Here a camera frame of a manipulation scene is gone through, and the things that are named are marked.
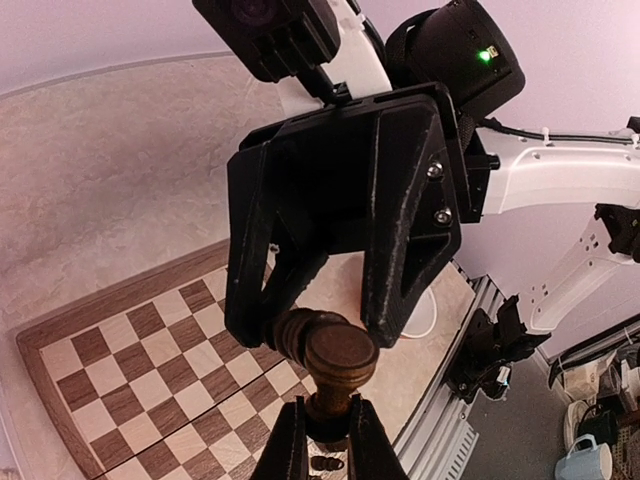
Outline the wooden chess board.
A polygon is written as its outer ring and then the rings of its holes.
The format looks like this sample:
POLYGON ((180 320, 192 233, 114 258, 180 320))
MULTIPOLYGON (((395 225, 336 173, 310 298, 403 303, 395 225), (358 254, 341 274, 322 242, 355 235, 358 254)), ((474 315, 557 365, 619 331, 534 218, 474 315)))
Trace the wooden chess board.
POLYGON ((246 479, 281 407, 310 395, 300 366, 224 325, 218 242, 90 296, 16 344, 87 479, 246 479))

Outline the light blue mug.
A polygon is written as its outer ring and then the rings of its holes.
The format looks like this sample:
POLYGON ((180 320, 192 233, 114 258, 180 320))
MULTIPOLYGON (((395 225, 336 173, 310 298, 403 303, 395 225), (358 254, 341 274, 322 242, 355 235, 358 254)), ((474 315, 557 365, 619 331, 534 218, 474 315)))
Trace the light blue mug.
POLYGON ((556 480, 609 480, 612 475, 611 449, 607 443, 598 444, 592 434, 577 437, 554 470, 556 480))

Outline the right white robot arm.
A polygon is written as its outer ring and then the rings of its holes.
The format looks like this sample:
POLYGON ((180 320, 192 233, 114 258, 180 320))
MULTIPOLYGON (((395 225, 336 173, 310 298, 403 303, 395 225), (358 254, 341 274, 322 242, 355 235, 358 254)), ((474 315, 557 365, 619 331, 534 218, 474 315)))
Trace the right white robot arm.
POLYGON ((521 207, 596 207, 582 239, 523 295, 535 337, 638 261, 638 131, 534 133, 493 120, 524 75, 480 3, 410 18, 380 63, 374 94, 348 87, 330 105, 257 129, 229 161, 225 325, 242 345, 265 342, 330 256, 360 252, 360 318, 389 348, 426 316, 462 225, 521 207))

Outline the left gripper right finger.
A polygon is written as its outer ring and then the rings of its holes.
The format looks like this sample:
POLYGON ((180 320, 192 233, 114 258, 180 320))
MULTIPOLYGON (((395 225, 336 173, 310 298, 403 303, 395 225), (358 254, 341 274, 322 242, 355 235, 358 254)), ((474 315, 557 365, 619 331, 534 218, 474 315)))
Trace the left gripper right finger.
POLYGON ((352 397, 347 476, 355 480, 407 480, 373 404, 352 397))

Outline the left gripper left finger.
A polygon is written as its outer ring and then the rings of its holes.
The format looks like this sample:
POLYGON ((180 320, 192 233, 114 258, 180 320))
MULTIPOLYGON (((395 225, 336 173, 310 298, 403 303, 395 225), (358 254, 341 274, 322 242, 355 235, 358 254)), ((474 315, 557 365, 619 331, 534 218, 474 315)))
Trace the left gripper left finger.
POLYGON ((309 478, 304 398, 285 403, 252 473, 252 480, 306 480, 309 478))

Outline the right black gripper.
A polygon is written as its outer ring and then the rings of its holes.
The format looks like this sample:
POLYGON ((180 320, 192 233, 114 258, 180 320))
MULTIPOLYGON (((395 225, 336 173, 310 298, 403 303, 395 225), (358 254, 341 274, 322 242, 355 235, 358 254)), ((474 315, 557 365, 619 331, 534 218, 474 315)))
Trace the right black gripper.
POLYGON ((461 245, 469 185, 440 83, 258 128, 227 170, 225 326, 245 347, 263 342, 328 255, 363 251, 361 319, 391 348, 461 245))

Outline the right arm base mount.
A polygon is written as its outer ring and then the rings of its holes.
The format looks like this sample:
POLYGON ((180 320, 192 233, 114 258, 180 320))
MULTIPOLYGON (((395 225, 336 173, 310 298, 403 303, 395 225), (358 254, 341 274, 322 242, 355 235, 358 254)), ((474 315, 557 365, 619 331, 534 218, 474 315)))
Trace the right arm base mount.
POLYGON ((549 332, 531 334, 520 321, 519 297, 507 299, 496 318, 478 308, 462 344, 446 373, 447 385, 462 401, 471 404, 478 392, 491 400, 501 399, 509 388, 514 363, 529 358, 551 337, 549 332))

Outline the white orange ceramic bowl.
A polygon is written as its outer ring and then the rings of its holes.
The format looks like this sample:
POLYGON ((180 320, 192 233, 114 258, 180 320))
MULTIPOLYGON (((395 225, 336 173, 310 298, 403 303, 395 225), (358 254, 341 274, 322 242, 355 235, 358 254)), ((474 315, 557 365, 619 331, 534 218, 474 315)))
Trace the white orange ceramic bowl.
POLYGON ((401 336, 408 339, 424 338, 431 333, 437 321, 437 302, 431 287, 421 295, 401 336))

